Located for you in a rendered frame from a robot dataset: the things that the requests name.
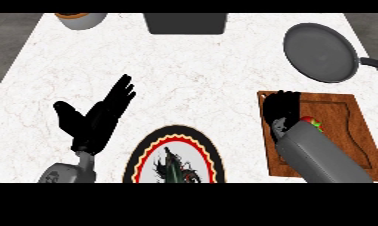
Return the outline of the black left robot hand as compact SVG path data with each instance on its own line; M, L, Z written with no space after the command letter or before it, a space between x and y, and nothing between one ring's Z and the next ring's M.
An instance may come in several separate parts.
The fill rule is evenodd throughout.
M83 115L64 101L54 104L60 128L73 137L71 150L95 156L111 139L119 120L136 96L132 77L125 74L117 81L105 99L100 101Z

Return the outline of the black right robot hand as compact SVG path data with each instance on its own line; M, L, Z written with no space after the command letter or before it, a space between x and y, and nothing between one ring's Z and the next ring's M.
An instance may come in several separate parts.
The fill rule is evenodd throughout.
M271 126L274 142L300 121L300 92L280 90L263 102L263 117Z

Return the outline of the red tomato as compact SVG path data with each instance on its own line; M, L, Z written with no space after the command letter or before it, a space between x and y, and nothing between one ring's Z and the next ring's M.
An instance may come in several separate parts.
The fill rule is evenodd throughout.
M324 132L324 126L322 126L322 122L312 116L305 116L300 119L302 121L311 123L320 130L320 132Z

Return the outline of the brown wooden cutting board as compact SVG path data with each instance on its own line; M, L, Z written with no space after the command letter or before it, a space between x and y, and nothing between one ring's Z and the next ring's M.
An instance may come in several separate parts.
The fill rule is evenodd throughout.
M278 91L259 91L262 128L269 175L300 177L277 152L271 127L263 118L263 100ZM300 117L311 116L322 123L325 136L358 162L374 181L378 181L378 148L353 94L302 93Z

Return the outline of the dark grey frying pan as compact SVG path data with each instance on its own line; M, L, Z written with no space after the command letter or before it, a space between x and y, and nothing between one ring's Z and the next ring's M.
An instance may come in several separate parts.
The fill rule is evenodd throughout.
M345 82L358 73L361 65L378 70L378 59L361 57L348 38L322 24L294 25L283 45L293 67L318 82Z

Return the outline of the black red patterned plate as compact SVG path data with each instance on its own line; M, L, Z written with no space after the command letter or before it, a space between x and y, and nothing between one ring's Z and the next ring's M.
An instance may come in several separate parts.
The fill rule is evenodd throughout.
M193 127L172 125L141 141L126 166L125 183L225 183L216 146Z

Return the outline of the grey pot with brown rim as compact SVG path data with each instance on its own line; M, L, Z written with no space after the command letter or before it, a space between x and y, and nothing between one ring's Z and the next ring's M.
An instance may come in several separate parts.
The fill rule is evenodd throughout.
M102 23L107 13L57 13L57 17L71 30L88 30Z

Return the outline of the dark grey box appliance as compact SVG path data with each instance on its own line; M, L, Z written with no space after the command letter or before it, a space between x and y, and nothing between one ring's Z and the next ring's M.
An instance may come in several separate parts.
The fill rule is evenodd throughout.
M145 13L151 34L219 35L225 33L226 13Z

